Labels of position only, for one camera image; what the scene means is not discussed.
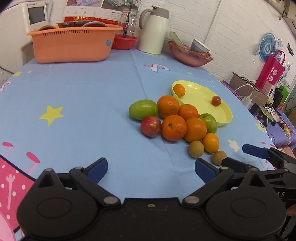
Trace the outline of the brown longan front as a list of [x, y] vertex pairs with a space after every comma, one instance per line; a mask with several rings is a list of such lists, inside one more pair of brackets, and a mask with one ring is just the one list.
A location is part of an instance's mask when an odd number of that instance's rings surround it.
[[224, 151], [217, 151], [212, 155], [212, 163], [221, 166], [225, 158], [227, 158], [227, 154]]

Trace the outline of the brown longan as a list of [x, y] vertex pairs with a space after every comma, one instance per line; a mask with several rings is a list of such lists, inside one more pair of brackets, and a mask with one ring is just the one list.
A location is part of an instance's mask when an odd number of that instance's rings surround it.
[[193, 158], [200, 158], [204, 150], [204, 145], [200, 141], [192, 141], [189, 145], [189, 155]]
[[221, 166], [225, 158], [227, 158], [227, 154], [224, 151], [217, 151], [212, 155], [212, 163]]

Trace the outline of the yellow-orange citrus front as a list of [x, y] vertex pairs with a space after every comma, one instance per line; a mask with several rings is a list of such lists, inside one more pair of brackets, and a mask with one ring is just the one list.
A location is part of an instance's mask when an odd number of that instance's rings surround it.
[[210, 154], [217, 152], [220, 147], [219, 139], [214, 133], [207, 133], [202, 139], [202, 144], [205, 151]]

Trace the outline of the large green mango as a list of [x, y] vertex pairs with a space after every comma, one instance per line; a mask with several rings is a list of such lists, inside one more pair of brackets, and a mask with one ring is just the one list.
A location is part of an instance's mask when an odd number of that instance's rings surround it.
[[199, 115], [199, 118], [203, 120], [207, 126], [207, 133], [216, 133], [218, 130], [217, 121], [214, 116], [209, 113]]

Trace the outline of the large orange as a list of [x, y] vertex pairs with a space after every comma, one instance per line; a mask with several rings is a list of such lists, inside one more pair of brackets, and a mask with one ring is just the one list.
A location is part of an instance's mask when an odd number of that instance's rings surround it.
[[187, 142], [200, 141], [207, 134], [206, 123], [200, 118], [186, 120], [187, 132], [184, 136]]

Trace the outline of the tangerine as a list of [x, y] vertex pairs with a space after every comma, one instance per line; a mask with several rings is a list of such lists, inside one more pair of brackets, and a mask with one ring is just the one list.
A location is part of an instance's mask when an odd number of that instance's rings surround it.
[[182, 104], [177, 113], [185, 121], [189, 118], [197, 118], [199, 116], [198, 110], [191, 104]]
[[186, 132], [187, 124], [179, 115], [167, 116], [162, 122], [161, 134], [168, 141], [178, 141], [185, 136]]

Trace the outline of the small green fruit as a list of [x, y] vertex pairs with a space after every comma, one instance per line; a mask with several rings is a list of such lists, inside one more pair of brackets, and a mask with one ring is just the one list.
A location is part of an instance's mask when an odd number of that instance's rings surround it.
[[131, 118], [142, 121], [149, 116], [156, 116], [158, 113], [157, 104], [148, 99], [136, 101], [129, 107], [129, 115]]

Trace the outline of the small yellow-orange citrus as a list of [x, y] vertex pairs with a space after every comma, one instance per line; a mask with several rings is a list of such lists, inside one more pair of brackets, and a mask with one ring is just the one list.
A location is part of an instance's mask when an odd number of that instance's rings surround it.
[[174, 85], [173, 91], [178, 98], [182, 98], [186, 93], [185, 87], [181, 84]]

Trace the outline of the cardboard box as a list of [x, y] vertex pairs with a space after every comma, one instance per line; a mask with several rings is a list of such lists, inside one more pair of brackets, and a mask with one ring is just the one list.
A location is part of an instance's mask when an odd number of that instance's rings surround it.
[[267, 104], [269, 97], [259, 90], [253, 81], [248, 80], [246, 77], [241, 77], [233, 72], [233, 77], [229, 82], [230, 87], [242, 99], [248, 97], [252, 103], [263, 106]]

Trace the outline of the pink gift bag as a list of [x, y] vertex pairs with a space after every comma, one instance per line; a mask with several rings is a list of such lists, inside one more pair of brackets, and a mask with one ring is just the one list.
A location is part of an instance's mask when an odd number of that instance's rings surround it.
[[255, 86], [262, 90], [266, 82], [272, 85], [276, 84], [285, 71], [284, 62], [285, 53], [282, 50], [277, 50], [274, 55], [269, 55]]

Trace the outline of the pink glass bowl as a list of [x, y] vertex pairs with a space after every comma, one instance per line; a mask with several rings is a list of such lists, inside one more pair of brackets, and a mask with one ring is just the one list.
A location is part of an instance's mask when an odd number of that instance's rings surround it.
[[191, 67], [201, 67], [213, 60], [210, 54], [203, 54], [188, 48], [180, 47], [173, 41], [169, 41], [169, 48], [173, 57], [177, 61]]

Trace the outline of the white blue ceramic bowl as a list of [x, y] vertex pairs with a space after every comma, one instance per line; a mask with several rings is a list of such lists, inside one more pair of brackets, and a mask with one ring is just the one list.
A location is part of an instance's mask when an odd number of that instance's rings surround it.
[[209, 53], [210, 52], [210, 49], [208, 47], [206, 47], [203, 43], [201, 43], [200, 41], [198, 41], [196, 39], [193, 39], [190, 49], [197, 51], [197, 52], [201, 52], [201, 53]]

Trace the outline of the orange plastic basket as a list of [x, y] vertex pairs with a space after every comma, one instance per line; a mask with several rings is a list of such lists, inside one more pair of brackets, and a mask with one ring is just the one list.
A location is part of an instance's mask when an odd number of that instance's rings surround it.
[[39, 63], [98, 62], [106, 59], [112, 48], [118, 25], [107, 27], [70, 27], [34, 30], [34, 56]]

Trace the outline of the tilted dish in bowl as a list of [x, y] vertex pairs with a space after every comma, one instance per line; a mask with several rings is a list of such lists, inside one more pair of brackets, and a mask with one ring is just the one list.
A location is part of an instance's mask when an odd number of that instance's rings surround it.
[[178, 45], [179, 47], [185, 48], [185, 45], [182, 43], [182, 41], [180, 40], [180, 38], [177, 36], [177, 34], [174, 31], [170, 31], [169, 34], [170, 34], [171, 39], [176, 43], [176, 45]]

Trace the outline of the glass pitcher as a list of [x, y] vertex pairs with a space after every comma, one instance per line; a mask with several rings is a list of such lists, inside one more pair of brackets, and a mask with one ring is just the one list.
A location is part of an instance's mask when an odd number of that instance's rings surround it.
[[137, 10], [124, 8], [121, 13], [118, 25], [123, 28], [121, 35], [124, 38], [134, 36], [135, 26], [137, 24]]

